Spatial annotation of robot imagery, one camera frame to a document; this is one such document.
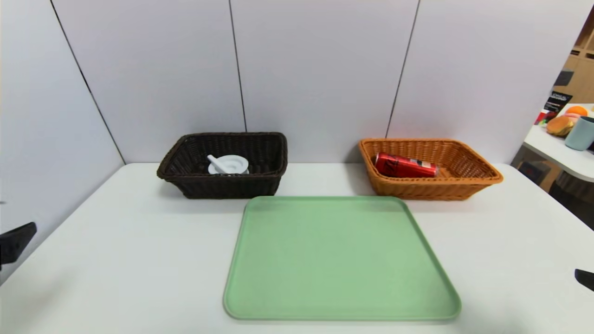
cup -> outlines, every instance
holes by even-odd
[[[584,151],[594,142],[594,118],[582,116],[565,139],[565,146]]]

white table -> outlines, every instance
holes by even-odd
[[[249,322],[222,295],[246,200],[120,169],[0,286],[8,334],[591,333],[594,232],[507,165],[466,201],[407,201],[462,299],[450,322]],[[363,165],[290,164],[277,195],[372,194]]]
[[[591,111],[594,103],[568,103],[559,112],[558,116],[564,114],[568,108],[576,105],[581,105],[589,110],[588,113],[590,116],[594,114]],[[546,129],[538,125],[533,125],[528,132],[528,136],[524,139],[523,147],[511,163],[512,166],[517,166],[523,159],[523,156],[526,154],[524,148],[531,150],[544,159],[554,162],[563,171],[578,179],[594,182],[594,155],[589,151],[570,149],[565,146],[565,140],[563,138],[551,136],[546,133]]]

basket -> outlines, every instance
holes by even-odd
[[[450,139],[364,139],[359,149],[374,191],[382,196],[410,200],[465,200],[503,181],[503,176],[466,144]],[[374,165],[384,152],[432,162],[440,167],[436,178],[391,178]]]
[[[249,174],[211,175],[209,154],[242,156],[249,162]],[[287,139],[282,133],[201,133],[181,137],[157,176],[187,198],[253,198],[274,195],[286,168]]]

white ceramic bowl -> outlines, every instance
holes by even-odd
[[[233,174],[249,174],[249,163],[242,156],[224,155],[222,157],[218,157],[217,160],[224,164],[225,167],[227,167],[227,169]],[[208,172],[210,174],[224,174],[223,171],[220,171],[212,163],[208,166]]]

red soda can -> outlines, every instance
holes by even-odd
[[[434,163],[387,153],[375,156],[375,168],[381,174],[393,178],[434,178],[440,170]]]

